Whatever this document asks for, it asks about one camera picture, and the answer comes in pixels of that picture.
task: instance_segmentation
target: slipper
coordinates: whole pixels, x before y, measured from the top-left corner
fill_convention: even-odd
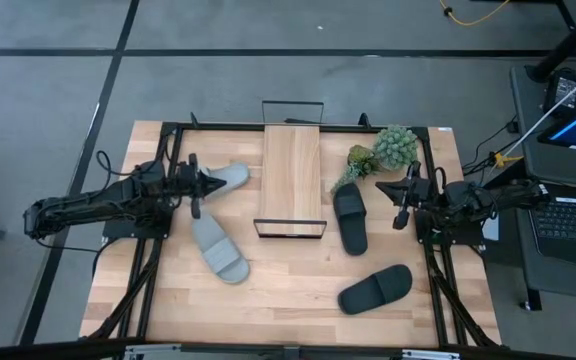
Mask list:
[[[406,265],[393,265],[376,272],[339,294],[341,311],[348,315],[397,301],[412,288],[412,274]]]
[[[341,242],[350,255],[361,255],[368,249],[366,238],[366,207],[355,184],[340,187],[333,198],[333,206]]]
[[[199,169],[207,176],[226,181],[226,185],[206,195],[205,199],[212,199],[227,194],[245,184],[250,177],[248,165],[244,163],[233,163],[221,169],[208,169],[205,166],[200,166]]]
[[[192,235],[204,261],[221,280],[236,284],[248,277],[248,261],[205,207],[201,208],[201,218],[193,219]]]

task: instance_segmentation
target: concrete floor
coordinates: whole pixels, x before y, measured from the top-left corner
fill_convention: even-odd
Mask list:
[[[463,19],[493,7],[449,3]],[[576,1],[567,4],[576,18]],[[114,48],[128,6],[0,0],[0,48]],[[138,8],[128,48],[550,49],[567,32],[547,4],[511,3],[480,26],[462,28],[430,0],[149,0]],[[453,127],[465,163],[514,115],[510,67],[535,60],[124,58],[96,148],[119,164],[136,119],[185,121],[193,111],[200,121],[260,122],[262,100],[305,100],[325,103],[326,123],[355,123],[366,112],[374,124]],[[0,240],[0,346],[16,342],[45,255],[23,236],[21,214],[38,198],[66,192],[109,64],[109,57],[0,57],[0,226],[8,231]],[[486,151],[510,139],[502,133]],[[91,164],[84,190],[101,186],[104,176]],[[101,225],[73,228],[68,245],[98,248],[100,234]],[[64,253],[37,342],[77,337],[91,263],[91,254]],[[576,298],[546,294],[542,313],[523,312],[515,306],[523,296],[518,271],[488,266],[504,344],[576,356]]]

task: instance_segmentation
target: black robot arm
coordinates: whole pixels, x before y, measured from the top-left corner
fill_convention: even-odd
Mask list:
[[[114,219],[131,219],[136,226],[147,226],[174,211],[171,199],[183,196],[192,199],[192,215],[199,218],[198,199],[225,184],[199,171],[195,154],[189,156],[189,163],[179,163],[170,177],[166,177],[163,163],[155,160],[105,189],[35,202],[24,212],[24,232],[40,239],[66,226]]]
[[[548,202],[539,182],[521,179],[509,185],[484,189],[474,183],[455,181],[443,186],[437,194],[436,185],[420,176],[420,163],[415,161],[408,168],[406,177],[396,182],[377,182],[376,186],[394,205],[400,207],[393,227],[403,229],[408,220],[408,206],[428,213],[433,228],[445,230],[495,217],[509,208],[530,209]]]

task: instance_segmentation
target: artificial plant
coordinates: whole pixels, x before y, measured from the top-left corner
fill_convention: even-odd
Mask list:
[[[373,152],[387,170],[397,170],[417,160],[417,136],[399,125],[390,125],[377,134]]]
[[[350,148],[347,164],[346,170],[344,170],[331,189],[333,194],[340,187],[355,182],[359,177],[364,178],[379,171],[379,162],[375,157],[375,153],[361,145],[355,145]]]

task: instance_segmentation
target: wooden table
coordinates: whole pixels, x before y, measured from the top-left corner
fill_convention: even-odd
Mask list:
[[[124,171],[154,157],[161,125],[155,121],[135,123]],[[435,165],[445,168],[448,181],[462,179],[452,130],[430,128],[429,133]],[[243,161],[250,167],[251,178],[244,186],[211,200],[209,207],[250,262],[251,271],[239,285],[225,284],[210,272],[192,239],[190,210],[188,201],[184,201],[175,211],[170,236],[164,241],[147,339],[176,343],[436,347],[426,264],[414,224],[401,231],[393,230],[397,208],[374,186],[375,181],[399,180],[405,169],[359,181],[368,212],[368,250],[361,256],[349,256],[341,244],[329,191],[345,167],[348,149],[355,144],[370,146],[374,137],[375,134],[321,133],[322,216],[328,221],[321,240],[260,239],[252,220],[259,211],[264,133],[184,131],[180,160],[194,152],[200,164],[211,168],[234,161]],[[419,155],[423,159],[421,147]],[[120,240],[101,255],[82,335],[97,329],[124,295],[134,251],[134,240]],[[461,300],[488,336],[499,342],[481,259],[465,246],[453,246],[452,258]],[[339,310],[337,295],[341,290],[393,264],[405,264],[413,274],[413,287],[406,297],[354,316]],[[138,298],[129,334],[136,332],[140,303]],[[450,306],[445,299],[443,303],[448,336],[456,342]]]

